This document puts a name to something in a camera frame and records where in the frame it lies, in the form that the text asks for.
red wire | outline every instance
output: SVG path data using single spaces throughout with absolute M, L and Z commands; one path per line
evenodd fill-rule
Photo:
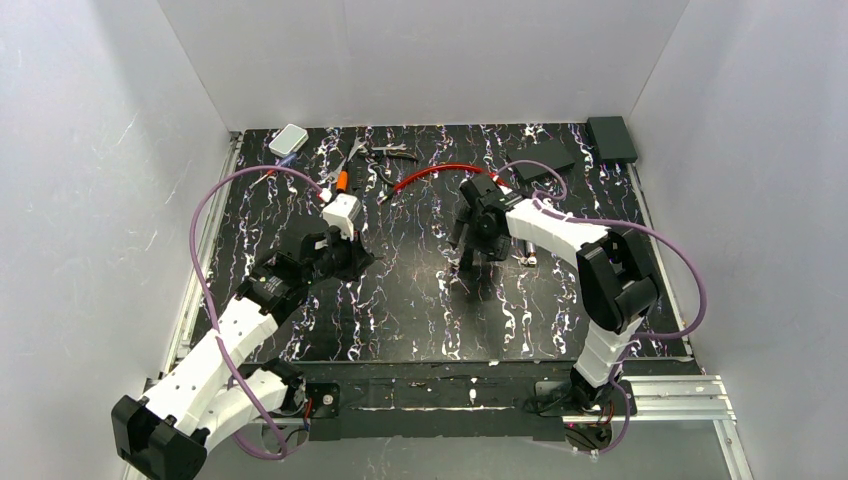
M 443 163 L 441 165 L 434 165 L 432 167 L 427 167 L 425 169 L 419 170 L 419 171 L 413 173 L 412 175 L 401 180 L 397 185 L 394 186 L 394 188 L 392 189 L 392 192 L 389 194 L 389 197 L 394 196 L 396 193 L 403 190 L 405 187 L 407 187 L 412 182 L 420 180 L 421 178 L 426 177 L 427 175 L 431 175 L 433 173 L 441 172 L 441 171 L 444 171 L 444 170 L 463 170 L 463 171 L 471 172 L 471 173 L 483 173 L 482 168 L 474 166 L 474 165 L 468 165 L 468 164 L 465 164 L 465 163 Z M 505 185 L 503 183 L 503 180 L 501 180 L 501 179 L 498 179 L 498 183 L 501 184 L 501 185 Z

small white box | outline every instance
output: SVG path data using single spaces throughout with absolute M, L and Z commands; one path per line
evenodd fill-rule
M 285 157 L 302 147 L 307 138 L 309 138 L 309 135 L 306 130 L 290 123 L 277 134 L 276 138 L 271 140 L 268 147 L 274 152 L 274 155 Z

black box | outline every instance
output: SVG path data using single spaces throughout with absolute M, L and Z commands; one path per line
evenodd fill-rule
M 510 162 L 516 160 L 535 160 L 541 164 L 547 165 L 554 169 L 557 173 L 563 173 L 574 165 L 574 157 L 565 149 L 565 145 L 559 140 L 548 140 L 546 142 L 530 145 L 520 150 L 513 150 L 507 153 L 507 158 Z M 518 178 L 522 182 L 530 182 L 545 175 L 550 175 L 550 172 L 542 167 L 535 165 L 527 165 L 525 163 L 512 167 Z
M 591 117 L 586 122 L 586 132 L 595 147 L 595 158 L 601 163 L 633 163 L 638 158 L 623 118 Z

white backdrop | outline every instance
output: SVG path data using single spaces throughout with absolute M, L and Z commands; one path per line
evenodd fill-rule
M 0 478 L 122 474 L 228 138 L 155 0 L 0 6 Z
M 845 2 L 693 1 L 630 117 L 655 224 L 704 270 L 695 355 L 756 478 L 848 471 L 846 86 Z
M 227 127 L 627 115 L 688 0 L 160 0 Z

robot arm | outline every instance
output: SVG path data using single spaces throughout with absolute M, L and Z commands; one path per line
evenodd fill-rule
M 460 212 L 451 244 L 463 243 L 460 269 L 474 252 L 504 260 L 511 239 L 536 244 L 577 268 L 583 304 L 592 322 L 585 346 L 571 371 L 571 394 L 583 408 L 610 393 L 613 369 L 642 320 L 659 298 L 660 282 L 649 251 L 634 230 L 564 222 L 546 215 L 533 200 L 488 175 L 460 186 L 467 206 Z
M 153 479 L 189 479 L 207 451 L 258 415 L 240 388 L 225 389 L 230 370 L 218 348 L 221 338 L 240 365 L 304 304 L 311 285 L 330 278 L 359 280 L 374 256 L 362 246 L 353 219 L 359 200 L 340 194 L 322 218 L 297 222 L 282 232 L 280 246 L 258 260 L 210 330 L 154 387 L 135 400 L 124 396 L 112 409 L 118 455 Z M 272 360 L 247 384 L 266 410 L 294 407 L 301 373 Z

